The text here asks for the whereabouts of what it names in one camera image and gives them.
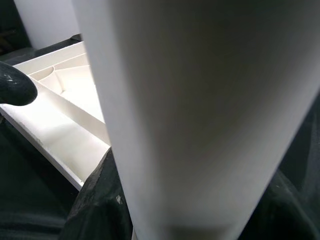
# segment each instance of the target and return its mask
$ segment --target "white wall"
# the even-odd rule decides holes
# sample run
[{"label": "white wall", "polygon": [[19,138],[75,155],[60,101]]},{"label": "white wall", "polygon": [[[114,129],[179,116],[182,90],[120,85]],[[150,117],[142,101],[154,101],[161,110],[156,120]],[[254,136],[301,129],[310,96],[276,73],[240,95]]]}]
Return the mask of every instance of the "white wall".
[{"label": "white wall", "polygon": [[14,0],[31,44],[41,49],[80,33],[71,0]]}]

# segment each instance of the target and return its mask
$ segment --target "white cylinder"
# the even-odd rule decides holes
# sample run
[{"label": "white cylinder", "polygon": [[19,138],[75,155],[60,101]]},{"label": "white cylinder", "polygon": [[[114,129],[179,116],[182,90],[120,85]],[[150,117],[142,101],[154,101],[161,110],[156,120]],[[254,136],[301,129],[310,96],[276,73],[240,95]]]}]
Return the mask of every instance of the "white cylinder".
[{"label": "white cylinder", "polygon": [[74,1],[139,240],[236,239],[319,89],[318,3],[210,2]]}]

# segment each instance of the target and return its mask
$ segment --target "white tube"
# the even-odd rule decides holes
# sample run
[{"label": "white tube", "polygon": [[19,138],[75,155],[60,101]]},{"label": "white tube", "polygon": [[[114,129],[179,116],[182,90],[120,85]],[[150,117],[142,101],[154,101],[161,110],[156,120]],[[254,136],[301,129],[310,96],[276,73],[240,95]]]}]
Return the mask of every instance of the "white tube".
[{"label": "white tube", "polygon": [[236,239],[319,89],[318,3],[211,2],[74,1],[139,240]]}]

